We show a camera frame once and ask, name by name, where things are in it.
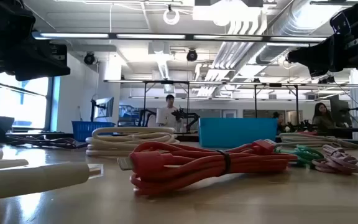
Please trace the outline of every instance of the desk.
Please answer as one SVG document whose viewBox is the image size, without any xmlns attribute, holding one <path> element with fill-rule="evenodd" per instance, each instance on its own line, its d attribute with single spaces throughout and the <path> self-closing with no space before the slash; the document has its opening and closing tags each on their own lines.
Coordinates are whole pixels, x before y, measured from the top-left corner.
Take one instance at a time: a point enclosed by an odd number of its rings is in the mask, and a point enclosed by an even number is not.
<svg viewBox="0 0 358 224">
<path fill-rule="evenodd" d="M 358 223 L 358 174 L 342 176 L 292 167 L 276 175 L 227 175 L 164 197 L 135 197 L 130 171 L 115 159 L 81 150 L 4 149 L 4 158 L 30 164 L 103 163 L 87 183 L 0 200 L 0 223 L 316 224 Z M 358 151 L 351 154 L 358 158 Z"/>
</svg>

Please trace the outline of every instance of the white shirt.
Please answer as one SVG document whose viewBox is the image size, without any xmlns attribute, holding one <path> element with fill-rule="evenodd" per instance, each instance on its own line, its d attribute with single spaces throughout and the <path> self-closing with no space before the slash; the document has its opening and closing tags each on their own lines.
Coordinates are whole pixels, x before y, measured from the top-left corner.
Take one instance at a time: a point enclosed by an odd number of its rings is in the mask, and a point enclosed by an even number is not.
<svg viewBox="0 0 358 224">
<path fill-rule="evenodd" d="M 176 107 L 160 108 L 157 110 L 157 123 L 162 124 L 163 127 L 177 128 L 177 119 L 172 113 L 177 110 Z"/>
</svg>

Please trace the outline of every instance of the blue box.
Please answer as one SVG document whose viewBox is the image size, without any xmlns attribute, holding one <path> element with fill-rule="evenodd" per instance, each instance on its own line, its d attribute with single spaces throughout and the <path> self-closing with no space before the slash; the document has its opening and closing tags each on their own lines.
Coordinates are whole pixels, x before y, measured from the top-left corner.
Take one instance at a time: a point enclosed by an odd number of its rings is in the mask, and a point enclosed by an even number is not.
<svg viewBox="0 0 358 224">
<path fill-rule="evenodd" d="M 91 122 L 91 121 L 72 121 L 74 139 L 79 142 L 85 142 L 87 137 L 92 136 L 92 132 L 98 128 L 114 127 L 112 122 Z"/>
<path fill-rule="evenodd" d="M 200 118 L 198 136 L 202 147 L 234 148 L 259 139 L 275 140 L 277 119 Z"/>
</svg>

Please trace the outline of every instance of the person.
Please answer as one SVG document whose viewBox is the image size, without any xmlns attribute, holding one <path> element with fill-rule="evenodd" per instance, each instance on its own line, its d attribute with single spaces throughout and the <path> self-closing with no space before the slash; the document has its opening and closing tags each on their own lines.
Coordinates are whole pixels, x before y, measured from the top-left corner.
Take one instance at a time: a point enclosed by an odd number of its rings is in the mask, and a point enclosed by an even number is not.
<svg viewBox="0 0 358 224">
<path fill-rule="evenodd" d="M 327 110 L 324 103 L 317 103 L 316 106 L 314 106 L 313 124 L 318 125 L 318 128 L 321 130 L 335 128 L 331 112 Z"/>
<path fill-rule="evenodd" d="M 169 127 L 169 128 L 177 128 L 177 119 L 172 113 L 176 111 L 178 108 L 173 106 L 175 102 L 175 97 L 171 94 L 165 97 L 165 101 L 167 102 L 167 106 L 164 108 L 160 108 L 157 110 L 157 117 L 160 119 L 157 120 L 158 125 L 160 127 Z"/>
<path fill-rule="evenodd" d="M 276 111 L 273 113 L 273 118 L 277 119 L 277 135 L 279 135 L 280 133 L 284 133 L 285 132 L 285 127 L 283 125 L 284 115 Z"/>
</svg>

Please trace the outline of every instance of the woman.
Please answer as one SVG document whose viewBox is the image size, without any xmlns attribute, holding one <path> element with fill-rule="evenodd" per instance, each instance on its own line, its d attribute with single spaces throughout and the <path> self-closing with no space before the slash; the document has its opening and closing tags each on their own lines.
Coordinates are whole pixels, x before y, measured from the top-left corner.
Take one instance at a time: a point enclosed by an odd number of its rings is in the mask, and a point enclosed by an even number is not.
<svg viewBox="0 0 358 224">
<path fill-rule="evenodd" d="M 325 130 L 328 128 L 335 128 L 331 112 L 327 110 L 324 103 L 318 103 L 314 106 L 313 124 L 318 125 L 319 129 Z"/>
<path fill-rule="evenodd" d="M 284 116 L 276 111 L 273 113 L 273 118 L 277 119 L 277 135 L 279 135 L 280 133 L 284 133 L 285 132 L 285 127 L 283 125 Z"/>
</svg>

